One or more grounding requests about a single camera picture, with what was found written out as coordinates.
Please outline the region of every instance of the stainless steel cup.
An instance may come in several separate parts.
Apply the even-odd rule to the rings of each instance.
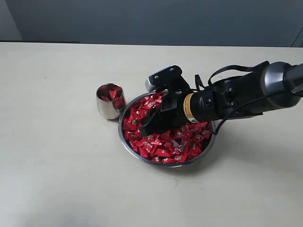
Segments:
[[[116,91],[117,98],[112,100],[110,92]],[[117,84],[104,84],[97,89],[97,107],[99,113],[106,119],[112,120],[119,117],[125,107],[122,88]]]

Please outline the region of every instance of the white table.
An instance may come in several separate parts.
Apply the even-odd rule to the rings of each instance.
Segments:
[[[193,86],[265,60],[302,63],[303,49],[0,43],[0,226],[302,226],[302,101],[227,122],[177,169],[130,155],[96,107],[104,83],[129,102],[169,65]]]

